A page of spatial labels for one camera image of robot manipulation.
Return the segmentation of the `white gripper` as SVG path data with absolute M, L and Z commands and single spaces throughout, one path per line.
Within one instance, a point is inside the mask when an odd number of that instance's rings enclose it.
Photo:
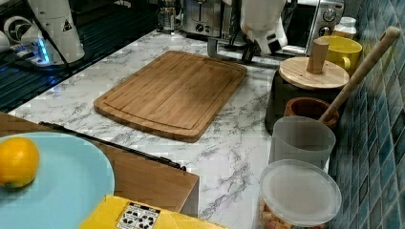
M 256 42 L 262 54 L 271 54 L 287 44 L 281 14 L 287 0 L 242 0 L 241 30 Z M 244 62 L 251 62 L 255 45 L 248 43 L 242 55 Z

